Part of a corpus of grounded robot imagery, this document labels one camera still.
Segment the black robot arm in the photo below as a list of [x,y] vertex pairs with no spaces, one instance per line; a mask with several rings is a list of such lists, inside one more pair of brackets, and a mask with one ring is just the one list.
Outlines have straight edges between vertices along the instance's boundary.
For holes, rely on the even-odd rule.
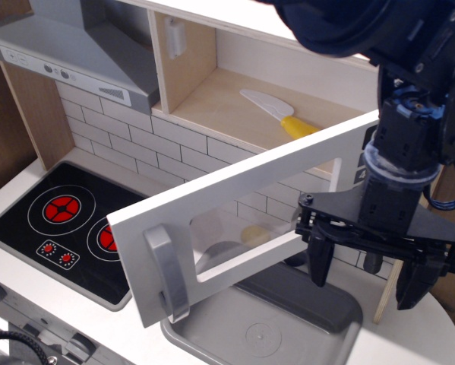
[[455,224],[431,197],[442,166],[455,168],[455,1],[275,1],[308,50],[360,54],[378,67],[378,127],[365,145],[367,175],[349,191],[304,194],[296,233],[308,244],[312,281],[323,286],[335,245],[403,262],[397,307],[412,309],[455,272]]

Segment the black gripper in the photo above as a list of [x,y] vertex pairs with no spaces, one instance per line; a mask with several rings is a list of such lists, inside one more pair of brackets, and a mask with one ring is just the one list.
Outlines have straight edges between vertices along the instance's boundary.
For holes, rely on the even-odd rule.
[[296,233],[308,244],[312,282],[326,284],[335,245],[403,260],[398,310],[414,308],[439,277],[455,273],[455,224],[430,212],[408,189],[369,182],[344,192],[305,193]]

